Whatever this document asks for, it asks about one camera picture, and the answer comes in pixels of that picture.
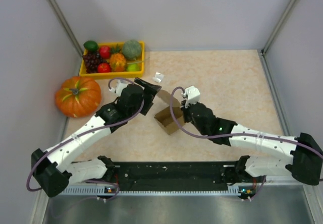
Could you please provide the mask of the brown cardboard box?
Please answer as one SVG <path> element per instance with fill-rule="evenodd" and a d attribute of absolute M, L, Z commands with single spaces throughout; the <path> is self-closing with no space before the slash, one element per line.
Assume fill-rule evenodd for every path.
<path fill-rule="evenodd" d="M 170 112 L 170 100 L 171 100 L 171 94 L 165 90 L 160 90 L 157 93 L 157 97 L 160 98 L 163 102 L 165 102 L 168 106 L 164 108 L 163 110 L 159 111 L 155 114 L 154 118 L 156 119 L 157 123 L 160 125 L 160 127 L 168 134 L 171 135 L 175 133 L 177 130 L 179 130 L 178 125 L 175 123 L 175 121 L 172 118 L 171 112 Z M 177 120 L 177 122 L 183 127 L 185 125 L 183 113 L 180 108 L 181 104 L 176 99 L 173 98 L 173 113 Z"/>

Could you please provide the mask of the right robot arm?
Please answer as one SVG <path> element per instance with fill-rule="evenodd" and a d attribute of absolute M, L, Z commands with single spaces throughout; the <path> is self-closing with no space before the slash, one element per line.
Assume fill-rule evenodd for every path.
<path fill-rule="evenodd" d="M 236 177 L 246 182 L 252 177 L 292 176 L 312 186 L 321 181 L 322 149 L 307 133 L 299 136 L 278 136 L 245 127 L 235 121 L 216 117 L 202 103 L 182 101 L 184 121 L 199 132 L 198 138 L 215 144 L 249 148 L 267 157 L 243 156 L 236 163 Z"/>

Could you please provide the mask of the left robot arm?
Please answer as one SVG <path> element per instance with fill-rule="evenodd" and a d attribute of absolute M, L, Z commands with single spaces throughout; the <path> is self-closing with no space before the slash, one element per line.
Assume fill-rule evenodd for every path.
<path fill-rule="evenodd" d="M 79 162 L 75 159 L 138 114 L 146 115 L 162 88 L 140 78 L 131 81 L 115 77 L 114 80 L 117 81 L 116 86 L 109 87 L 117 95 L 113 102 L 103 105 L 85 125 L 62 142 L 45 151 L 37 149 L 31 154 L 31 172 L 26 183 L 28 191 L 33 191 L 31 178 L 37 181 L 48 197 L 59 195 L 71 184 L 91 179 L 104 182 L 113 179 L 115 166 L 109 158 L 99 156 Z"/>

